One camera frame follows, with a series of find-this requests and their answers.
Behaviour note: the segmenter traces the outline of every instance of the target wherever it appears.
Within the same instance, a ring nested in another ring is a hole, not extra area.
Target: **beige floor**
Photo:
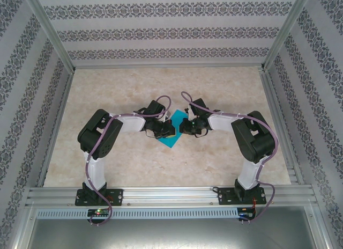
[[[210,109],[258,110],[274,129],[254,67],[77,70],[44,186],[81,186],[85,162],[77,135],[97,109],[130,113],[167,94],[173,113],[187,106],[180,96],[183,90],[193,99],[203,98]],[[119,134],[106,160],[108,186],[210,186],[233,185],[243,157],[231,133],[211,131],[199,139],[182,135],[170,149],[138,132]],[[290,184],[280,149],[263,169],[261,181]]]

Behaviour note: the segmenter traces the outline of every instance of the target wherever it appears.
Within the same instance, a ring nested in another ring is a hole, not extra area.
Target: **blue square sheet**
[[[187,114],[177,110],[173,116],[171,116],[171,122],[173,124],[173,126],[176,129],[176,134],[175,136],[171,137],[171,138],[160,138],[158,139],[161,143],[165,144],[166,146],[168,146],[169,148],[172,148],[174,146],[174,144],[176,143],[176,141],[180,138],[180,136],[182,135],[179,131],[178,131],[178,127],[180,126],[180,124],[182,123],[182,120],[184,118],[188,118]]]

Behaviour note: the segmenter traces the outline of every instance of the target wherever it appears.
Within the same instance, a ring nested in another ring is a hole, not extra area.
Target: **white arm segment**
[[[233,132],[231,123],[236,121],[237,119],[241,118],[223,116],[220,115],[220,112],[218,112],[218,114],[212,114],[208,117],[208,123],[213,130],[224,130]],[[250,162],[244,158],[243,169],[238,177],[238,182],[241,184],[242,187],[244,187],[245,190],[252,189],[258,184],[256,181],[256,174],[262,160],[263,159],[261,159],[259,163],[255,164],[254,162]]]
[[[139,132],[142,130],[145,119],[140,116],[120,116],[117,118],[121,122],[123,122],[123,126],[120,129],[120,133],[123,132]],[[88,153],[84,152],[85,159],[87,161]],[[94,160],[91,158],[91,161],[88,165],[88,174],[90,175],[90,179],[96,188],[96,190],[101,189],[106,183],[105,180],[105,157],[98,158],[97,160]],[[90,183],[88,182],[87,178],[85,178],[85,184],[88,186],[91,190],[93,188],[90,186]]]

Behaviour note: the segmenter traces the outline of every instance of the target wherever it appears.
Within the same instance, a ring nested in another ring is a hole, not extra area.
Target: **vented panel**
[[[41,209],[37,219],[86,219],[87,209]],[[238,218],[237,208],[114,209],[113,219]]]

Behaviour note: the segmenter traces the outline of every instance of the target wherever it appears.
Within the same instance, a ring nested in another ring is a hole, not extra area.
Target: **wall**
[[[262,63],[295,0],[40,0],[77,67]]]
[[[308,0],[269,70],[302,175],[343,248],[343,0]]]
[[[0,0],[0,248],[37,184],[71,78],[25,0]]]

